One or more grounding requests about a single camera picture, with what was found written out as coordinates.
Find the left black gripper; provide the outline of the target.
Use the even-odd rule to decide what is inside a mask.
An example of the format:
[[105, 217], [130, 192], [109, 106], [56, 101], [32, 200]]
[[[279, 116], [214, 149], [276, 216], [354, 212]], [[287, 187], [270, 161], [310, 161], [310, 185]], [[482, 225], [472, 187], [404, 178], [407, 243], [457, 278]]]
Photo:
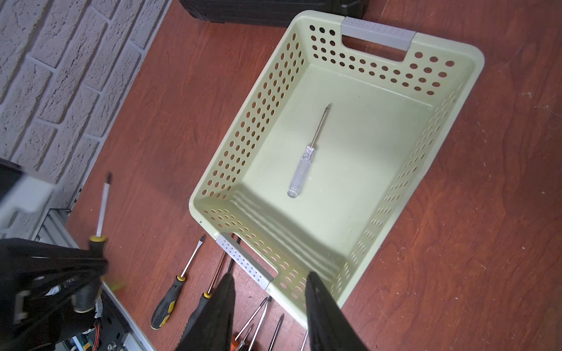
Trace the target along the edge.
[[52, 282], [55, 266], [38, 258], [46, 254], [36, 241], [1, 240], [1, 349], [54, 350], [60, 327], [51, 323], [55, 302], [40, 297], [45, 285], [41, 273]]

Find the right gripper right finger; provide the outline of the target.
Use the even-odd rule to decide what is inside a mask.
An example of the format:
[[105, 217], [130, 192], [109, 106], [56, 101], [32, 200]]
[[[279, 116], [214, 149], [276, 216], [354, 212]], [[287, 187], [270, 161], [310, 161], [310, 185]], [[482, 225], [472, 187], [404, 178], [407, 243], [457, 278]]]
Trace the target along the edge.
[[314, 271], [307, 276], [305, 299], [311, 350], [368, 350]]

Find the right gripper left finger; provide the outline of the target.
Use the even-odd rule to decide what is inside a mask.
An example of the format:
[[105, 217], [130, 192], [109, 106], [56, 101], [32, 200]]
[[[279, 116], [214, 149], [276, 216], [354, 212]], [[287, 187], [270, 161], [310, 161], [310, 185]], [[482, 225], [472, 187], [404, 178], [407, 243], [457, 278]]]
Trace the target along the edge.
[[230, 350], [235, 302], [234, 278], [227, 273], [176, 350]]

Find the clear handled screwdriver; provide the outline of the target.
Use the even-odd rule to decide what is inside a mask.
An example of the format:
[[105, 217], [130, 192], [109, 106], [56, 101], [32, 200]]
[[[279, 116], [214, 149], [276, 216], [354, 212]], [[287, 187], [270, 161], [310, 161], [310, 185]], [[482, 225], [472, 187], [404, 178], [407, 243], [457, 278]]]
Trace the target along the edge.
[[316, 153], [316, 142], [321, 133], [321, 129], [323, 124], [326, 120], [326, 117], [329, 114], [332, 104], [326, 106], [323, 115], [320, 119], [316, 132], [313, 136], [313, 139], [309, 146], [304, 150], [304, 153], [298, 163], [297, 169], [294, 173], [293, 178], [291, 179], [291, 183], [288, 189], [288, 196], [291, 198], [297, 198], [304, 187], [305, 182], [307, 181], [308, 174], [310, 172], [310, 168], [313, 163], [313, 158]]

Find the black yellow dotted screwdriver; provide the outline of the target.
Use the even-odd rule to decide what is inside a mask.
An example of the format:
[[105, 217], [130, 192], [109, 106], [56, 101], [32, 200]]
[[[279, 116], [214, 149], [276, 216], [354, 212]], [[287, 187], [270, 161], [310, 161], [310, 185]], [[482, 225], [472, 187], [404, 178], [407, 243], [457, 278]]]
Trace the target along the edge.
[[219, 274], [222, 272], [223, 270], [223, 266], [225, 263], [225, 257], [226, 257], [226, 252], [224, 252], [222, 254], [222, 257], [219, 261], [219, 265], [215, 271], [215, 274], [212, 278], [211, 284], [209, 285], [209, 288], [207, 289], [207, 291], [205, 291], [202, 295], [201, 298], [199, 300], [199, 303], [197, 305], [197, 307], [195, 308], [195, 310], [192, 312], [192, 314], [190, 315], [186, 326], [184, 327], [184, 330], [182, 332], [181, 338], [180, 338], [180, 342], [183, 342], [185, 337], [188, 335], [188, 333], [190, 332], [190, 330], [192, 329], [193, 325], [195, 324], [195, 322], [197, 321], [197, 319], [199, 318], [199, 316], [201, 315], [201, 312], [203, 311], [204, 307], [206, 306], [206, 304], [208, 303], [208, 301], [210, 300], [210, 298], [212, 297], [212, 291], [217, 283]]

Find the orange black stubby screwdriver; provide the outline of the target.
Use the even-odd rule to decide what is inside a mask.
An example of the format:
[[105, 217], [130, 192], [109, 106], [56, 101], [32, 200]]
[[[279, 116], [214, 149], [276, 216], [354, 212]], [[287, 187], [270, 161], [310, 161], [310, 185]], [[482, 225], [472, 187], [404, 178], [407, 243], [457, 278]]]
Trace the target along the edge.
[[304, 339], [302, 341], [301, 347], [300, 347], [300, 351], [303, 351], [306, 344], [307, 344], [307, 339], [308, 339], [308, 331], [306, 331], [305, 335], [304, 335]]

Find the small clear slim screwdriver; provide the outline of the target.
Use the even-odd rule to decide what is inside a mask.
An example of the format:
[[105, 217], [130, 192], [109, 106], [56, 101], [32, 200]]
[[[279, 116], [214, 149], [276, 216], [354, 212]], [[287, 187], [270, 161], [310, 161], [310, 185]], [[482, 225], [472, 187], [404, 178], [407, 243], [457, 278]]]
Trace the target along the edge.
[[247, 322], [243, 325], [243, 327], [241, 328], [241, 330], [237, 333], [237, 335], [234, 337], [234, 341], [237, 341], [240, 336], [242, 335], [242, 333], [247, 329], [247, 327], [250, 325], [250, 323], [253, 321], [253, 319], [256, 317], [256, 315], [259, 313], [259, 311], [262, 309], [262, 307], [266, 304], [266, 302], [269, 300], [269, 297], [266, 297], [263, 299], [263, 301], [260, 303], [260, 305], [257, 307], [257, 309], [254, 311], [254, 313], [250, 316], [250, 318], [247, 320]]

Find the small green black screwdriver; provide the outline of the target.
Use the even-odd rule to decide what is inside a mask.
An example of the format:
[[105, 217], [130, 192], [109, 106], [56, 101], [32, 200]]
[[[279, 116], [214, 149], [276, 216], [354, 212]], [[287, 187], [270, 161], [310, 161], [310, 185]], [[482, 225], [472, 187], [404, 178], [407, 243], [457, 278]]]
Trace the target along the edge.
[[250, 345], [249, 345], [249, 348], [248, 348], [249, 351], [252, 351], [252, 350], [253, 350], [253, 347], [254, 347], [254, 345], [255, 345], [255, 343], [256, 343], [257, 336], [258, 336], [258, 334], [259, 334], [259, 331], [260, 331], [260, 329], [261, 329], [261, 326], [263, 325], [263, 322], [264, 322], [264, 320], [265, 320], [266, 314], [267, 314], [268, 309], [269, 309], [269, 304], [270, 304], [271, 302], [272, 302], [272, 297], [269, 296], [269, 297], [266, 299], [265, 304], [263, 305], [263, 311], [262, 311], [260, 320], [259, 320], [259, 322], [258, 322], [258, 325], [257, 325], [257, 327], [256, 327], [255, 333], [253, 334], [253, 338], [252, 338], [252, 340], [251, 340], [251, 342], [250, 342]]

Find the light green perforated bin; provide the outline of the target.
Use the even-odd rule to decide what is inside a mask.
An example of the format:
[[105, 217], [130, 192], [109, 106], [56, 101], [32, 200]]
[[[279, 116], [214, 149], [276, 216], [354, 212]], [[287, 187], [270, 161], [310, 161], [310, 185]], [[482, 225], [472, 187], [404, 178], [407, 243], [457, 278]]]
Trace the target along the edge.
[[[307, 10], [288, 26], [190, 198], [215, 240], [236, 234], [276, 272], [255, 281], [301, 326], [316, 272], [342, 306], [471, 93], [476, 47]], [[307, 181], [291, 179], [323, 112]]]

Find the black plastic tool case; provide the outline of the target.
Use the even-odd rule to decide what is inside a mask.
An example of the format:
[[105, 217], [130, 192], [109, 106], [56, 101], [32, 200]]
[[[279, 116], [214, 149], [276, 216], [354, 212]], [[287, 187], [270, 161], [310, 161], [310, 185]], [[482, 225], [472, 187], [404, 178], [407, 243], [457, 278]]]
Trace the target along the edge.
[[362, 18], [369, 4], [362, 0], [180, 0], [179, 3], [199, 20], [276, 27], [287, 27], [306, 10]]

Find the yellow handled screwdriver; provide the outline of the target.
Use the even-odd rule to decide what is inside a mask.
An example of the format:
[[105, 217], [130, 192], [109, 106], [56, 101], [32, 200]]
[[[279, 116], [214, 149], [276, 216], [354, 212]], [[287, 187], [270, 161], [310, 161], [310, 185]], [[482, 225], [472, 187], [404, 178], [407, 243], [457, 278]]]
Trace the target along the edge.
[[273, 351], [273, 348], [274, 348], [274, 346], [275, 346], [275, 342], [276, 342], [276, 340], [277, 340], [277, 338], [278, 338], [278, 335], [279, 335], [279, 332], [280, 332], [280, 329], [281, 329], [281, 326], [282, 326], [282, 324], [283, 324], [284, 319], [285, 319], [285, 314], [281, 314], [281, 316], [280, 316], [280, 318], [279, 318], [279, 320], [278, 320], [278, 322], [277, 322], [275, 331], [274, 331], [274, 333], [273, 333], [272, 340], [271, 340], [271, 342], [270, 342], [270, 344], [269, 344], [268, 351]]

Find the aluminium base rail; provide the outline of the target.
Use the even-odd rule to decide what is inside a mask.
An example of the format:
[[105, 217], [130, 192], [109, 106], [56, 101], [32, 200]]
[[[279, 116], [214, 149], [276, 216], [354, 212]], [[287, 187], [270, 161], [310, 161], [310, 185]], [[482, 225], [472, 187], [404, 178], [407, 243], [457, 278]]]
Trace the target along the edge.
[[102, 244], [80, 249], [65, 227], [67, 212], [51, 209], [32, 237], [40, 248], [42, 263], [55, 266], [52, 282], [41, 273], [45, 292], [40, 297], [55, 302], [54, 326], [59, 326], [58, 343], [67, 350], [153, 350], [152, 343], [103, 281], [108, 262]]

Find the pink handled screwdriver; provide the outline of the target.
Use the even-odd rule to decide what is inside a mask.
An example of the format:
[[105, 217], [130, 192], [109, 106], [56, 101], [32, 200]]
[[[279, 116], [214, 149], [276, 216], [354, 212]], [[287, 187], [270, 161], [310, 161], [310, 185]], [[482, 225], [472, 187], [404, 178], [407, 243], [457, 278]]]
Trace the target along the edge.
[[[237, 238], [237, 244], [240, 245], [240, 243], [241, 243], [241, 238], [238, 237], [238, 238]], [[235, 261], [233, 258], [231, 258], [231, 261], [230, 261], [229, 266], [228, 266], [227, 273], [232, 273], [232, 270], [233, 270], [233, 268], [234, 268], [235, 262], [236, 262], [236, 261]]]

